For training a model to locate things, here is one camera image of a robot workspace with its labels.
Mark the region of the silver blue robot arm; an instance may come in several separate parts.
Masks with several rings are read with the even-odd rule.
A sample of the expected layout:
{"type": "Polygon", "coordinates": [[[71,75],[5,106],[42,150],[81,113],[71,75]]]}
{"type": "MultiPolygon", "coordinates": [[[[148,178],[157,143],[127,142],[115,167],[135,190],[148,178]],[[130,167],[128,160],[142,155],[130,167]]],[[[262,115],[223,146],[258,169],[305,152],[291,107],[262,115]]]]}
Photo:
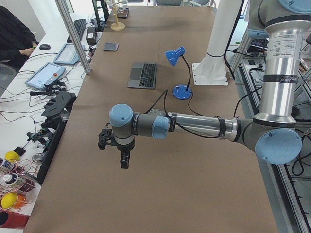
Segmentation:
{"type": "Polygon", "coordinates": [[[245,145],[260,159],[275,165],[296,158],[302,140],[292,117],[294,90],[298,82],[300,51],[304,32],[311,26],[308,0],[253,0],[250,29],[269,35],[259,112],[252,119],[194,116],[149,110],[135,113],[126,104],[110,109],[111,129],[99,147],[116,146],[121,167],[129,167],[135,136],[164,139],[168,132],[185,130],[202,138],[227,139],[245,145]]]}

